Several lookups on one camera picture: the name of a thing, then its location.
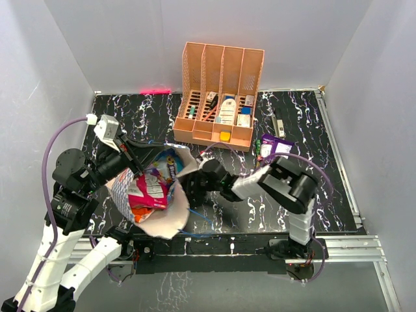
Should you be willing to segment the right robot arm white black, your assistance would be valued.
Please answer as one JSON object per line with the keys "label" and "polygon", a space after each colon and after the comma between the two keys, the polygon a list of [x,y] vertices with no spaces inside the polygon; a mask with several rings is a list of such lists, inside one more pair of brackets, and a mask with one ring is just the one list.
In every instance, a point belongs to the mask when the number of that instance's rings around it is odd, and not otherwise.
{"label": "right robot arm white black", "polygon": [[264,192],[289,216],[289,238],[268,245],[262,253],[281,259],[310,259],[318,181],[284,157],[278,157],[252,175],[228,172],[216,159],[204,160],[197,170],[179,179],[191,206],[200,205],[208,192],[219,192],[229,202],[241,202]]}

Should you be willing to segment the green snack packet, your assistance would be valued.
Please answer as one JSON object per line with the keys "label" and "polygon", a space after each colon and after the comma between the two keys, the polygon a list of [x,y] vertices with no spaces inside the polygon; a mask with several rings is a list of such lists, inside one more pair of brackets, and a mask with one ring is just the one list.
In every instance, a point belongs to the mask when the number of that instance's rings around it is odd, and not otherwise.
{"label": "green snack packet", "polygon": [[261,140],[257,139],[255,141],[255,167],[258,168],[260,166],[263,157],[261,156]]}

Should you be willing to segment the pink snack packet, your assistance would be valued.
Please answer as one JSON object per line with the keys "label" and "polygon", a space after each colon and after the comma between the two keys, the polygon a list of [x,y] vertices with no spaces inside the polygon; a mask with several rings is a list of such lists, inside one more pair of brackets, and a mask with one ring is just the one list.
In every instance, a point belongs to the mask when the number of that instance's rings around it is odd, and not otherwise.
{"label": "pink snack packet", "polygon": [[131,208],[150,207],[166,209],[168,206],[167,187],[154,175],[146,174],[131,182],[127,196]]}

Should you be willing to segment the checkered paper bag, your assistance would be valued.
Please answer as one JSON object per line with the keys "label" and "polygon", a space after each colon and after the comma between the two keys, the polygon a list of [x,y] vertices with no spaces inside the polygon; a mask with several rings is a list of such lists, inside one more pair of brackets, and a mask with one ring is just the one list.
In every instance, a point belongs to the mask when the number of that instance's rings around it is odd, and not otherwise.
{"label": "checkered paper bag", "polygon": [[190,203],[179,179],[193,173],[198,162],[183,145],[166,144],[144,173],[125,169],[106,184],[121,214],[150,237],[172,239],[184,229]]}

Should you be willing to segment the purple snack packet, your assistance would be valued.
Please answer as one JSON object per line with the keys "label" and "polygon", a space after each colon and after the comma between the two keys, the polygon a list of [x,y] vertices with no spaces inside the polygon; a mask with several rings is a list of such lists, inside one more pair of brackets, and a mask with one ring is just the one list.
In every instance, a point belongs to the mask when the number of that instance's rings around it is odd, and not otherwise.
{"label": "purple snack packet", "polygon": [[261,137],[259,160],[262,161],[273,153],[290,153],[293,146],[294,143],[292,142],[270,134],[263,134]]}

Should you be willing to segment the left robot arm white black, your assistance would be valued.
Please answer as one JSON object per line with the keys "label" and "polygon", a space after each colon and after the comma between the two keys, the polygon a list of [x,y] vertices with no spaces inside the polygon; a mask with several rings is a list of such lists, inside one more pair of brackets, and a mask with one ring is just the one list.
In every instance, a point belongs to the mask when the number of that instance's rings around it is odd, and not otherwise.
{"label": "left robot arm white black", "polygon": [[107,147],[98,163],[77,148],[58,156],[53,196],[44,192],[47,214],[39,249],[25,283],[3,302],[2,311],[73,311],[79,295],[101,270],[117,258],[132,256],[131,234],[114,226],[79,264],[65,271],[99,204],[93,193],[124,170],[134,176],[143,173],[166,146],[118,135],[116,147]]}

